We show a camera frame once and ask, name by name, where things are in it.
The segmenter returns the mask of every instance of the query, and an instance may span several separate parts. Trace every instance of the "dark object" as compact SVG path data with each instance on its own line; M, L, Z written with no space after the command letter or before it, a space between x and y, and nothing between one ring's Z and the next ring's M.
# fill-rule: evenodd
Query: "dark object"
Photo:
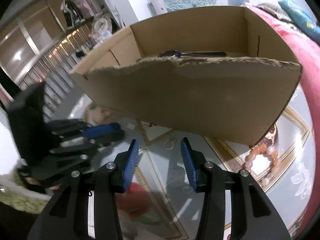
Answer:
M41 186L30 185L25 178L33 178L43 187L54 186L70 170L88 169L90 159L100 146L110 145L112 141L124 137L123 131L110 129L111 133L95 133L96 137L91 137L95 140L61 147L61 142L82 136L90 125L77 119L45 123L42 112L44 86L45 82L31 85L19 93L8 108L11 131L20 156L25 160L18 173L32 190Z
M128 151L119 153L91 174L74 170L54 193L34 223L28 240L91 239L88 236L88 199L94 190L96 239L122 239L115 192L129 187L138 160L139 147L132 140Z
M21 89L11 80L11 78L0 67L0 84L11 97L15 97Z
M318 240L320 235L320 207L308 222L304 230L295 237L295 240Z
M110 19L111 19L112 34L113 34L113 33L117 32L120 28L113 18L110 18Z
M84 19L82 12L75 5L74 2L70 0L64 0L63 2L63 15L66 19L67 27L71 28L76 25L81 19Z
M158 57L226 57L227 54L222 51L217 52L192 52L192 53L182 53L177 50L167 50L158 55Z
M81 59L85 56L84 52L82 50L76 51L76 56L78 59Z
M5 108L4 104L1 102L1 100L0 100L0 107L1 107L4 111L6 111L6 108Z
M271 201L247 170L222 170L193 150L187 138L181 141L181 154L189 184L195 192L205 193L196 240L223 239L226 190L231 191L231 239L291 239Z
M38 214L19 211L0 202L0 232L3 240L27 240Z

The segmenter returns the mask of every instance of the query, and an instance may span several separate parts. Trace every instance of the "gold floor border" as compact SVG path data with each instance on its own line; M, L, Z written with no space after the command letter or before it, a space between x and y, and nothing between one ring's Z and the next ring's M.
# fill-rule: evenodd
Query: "gold floor border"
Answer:
M174 212L165 192L164 192L164 189L161 185L161 182L160 182L160 178L158 176L158 174L156 173L156 169L153 165L153 162L151 160L151 157L149 155L149 152L147 149L143 149L142 150L142 154L146 155L150 164L151 164L151 167L152 167L152 170L153 170L153 173L155 174L156 176L156 185L157 185L157 188L159 190L159 193L164 201L164 205L166 206L168 212L170 213L171 217L172 217L172 221L170 221L167 216L164 214L164 212L162 211L161 207L159 206L158 202L156 201L156 199L154 198L152 192L151 192L151 189L146 181L146 179L144 178L140 168L136 167L135 169L135 172L136 172L136 176L139 180L139 182L141 183L142 187L144 188L144 190L149 194L149 197L151 199L151 202L153 203L153 206L156 208L156 210L159 212L159 214L161 215L161 217L163 218L163 220L166 222L166 224L172 229L172 230L177 230L177 232L173 235L173 236L166 236L164 237L165 239L176 239L176 240L185 240L185 239L188 239L189 236L187 234L187 232L185 231L185 229L183 228L180 220L177 218L177 215L176 213Z
M303 147L310 134L310 129L308 128L304 120L291 107L287 106L283 111L282 115L285 116L287 119L289 119L291 122L295 123L300 128L301 142ZM215 152L217 157L220 159L220 161L228 171L234 171L231 169L230 165L227 163L227 161L230 161L231 159L234 159L240 166L243 166L244 160L240 158L240 156L226 142L216 140L213 138L207 138L206 136L204 136L204 139L206 140L210 148ZM284 152L284 154L281 155L280 157L281 163L279 166L280 169L276 174L276 176L274 176L273 179L270 180L270 183L267 186L262 187L262 189L265 192L268 191L279 180L279 178L286 172L286 170L293 163L295 158L296 158L295 144L293 143ZM251 175L254 177L256 181L259 181L259 180L262 180L264 177L266 177L271 169L272 169L272 166L270 165L260 174L256 174L254 171L252 171Z
M142 135L144 143L146 144L146 146L150 146L153 143L161 141L162 139L166 138L167 136L171 135L172 133L174 133L176 131L176 130L171 129L170 131L167 131L164 134L162 134L162 135L160 135L160 136L158 136L158 137L156 137L156 138L154 138L152 140L149 140L148 136L146 134L146 131L143 128L143 125L142 125L141 121L140 120L136 120L136 121L137 121L137 124L138 124L139 132Z

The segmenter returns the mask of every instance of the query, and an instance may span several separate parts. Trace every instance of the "black handle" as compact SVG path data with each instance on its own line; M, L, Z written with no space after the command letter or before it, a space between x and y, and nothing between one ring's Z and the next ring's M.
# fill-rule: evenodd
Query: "black handle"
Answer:
M226 209L224 171L216 164L203 166L207 174L207 188L196 240L223 239Z
M279 213L259 184L240 170L231 189L231 239L290 240Z
M33 224L27 240L89 240L89 191L78 171L68 174Z
M56 136L68 137L74 134L81 134L82 132L80 130L85 130L87 127L88 127L88 124L85 122L75 123L73 125L70 125L61 129L57 129L53 131L52 134Z
M97 143L90 143L90 142L84 142L79 145L72 145L72 146L66 146L66 147L58 147L49 150L50 155L58 155L58 156L72 156L72 155L78 155L78 154L88 154L93 151L93 153L96 153L96 150L98 148L99 144Z
M67 126L84 123L81 119L63 119L63 120L53 120L48 122L50 129L59 130L62 128L66 128Z
M227 54L222 51L181 53L181 57L225 57L225 56L227 56Z
M94 190L94 230L96 240L123 240L115 194L111 188L111 176L117 166L108 169L102 166L96 172Z

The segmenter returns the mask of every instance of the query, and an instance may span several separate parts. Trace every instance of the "torn cardboard edge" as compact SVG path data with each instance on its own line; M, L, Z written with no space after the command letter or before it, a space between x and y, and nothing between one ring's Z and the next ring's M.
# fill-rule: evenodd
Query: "torn cardboard edge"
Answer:
M150 67L150 64L157 63L157 62L163 62L163 64L166 64L166 62L171 62L172 66L176 68L175 71L180 71L181 69L185 70L190 66L193 67L196 65L197 68L194 69L194 71L192 72L193 78L209 77L211 76L209 74L211 70L209 69L209 67L214 67L215 65L223 64L223 63L235 63L235 62L244 62L248 64L262 63L264 65L290 69L292 71L298 71L300 73L302 72L302 66L298 63L285 62L285 61L279 61L279 60L274 60L269 58L259 58L259 57L224 57L224 58L218 58L218 59L217 58L147 57L137 61L133 65L128 65L124 67L119 67L119 65L92 67L90 70L84 73L84 75L86 77L89 77L90 75L94 74L94 72L100 71L100 70L106 70L112 74L118 74L118 75L129 74L131 72L137 71L138 68Z

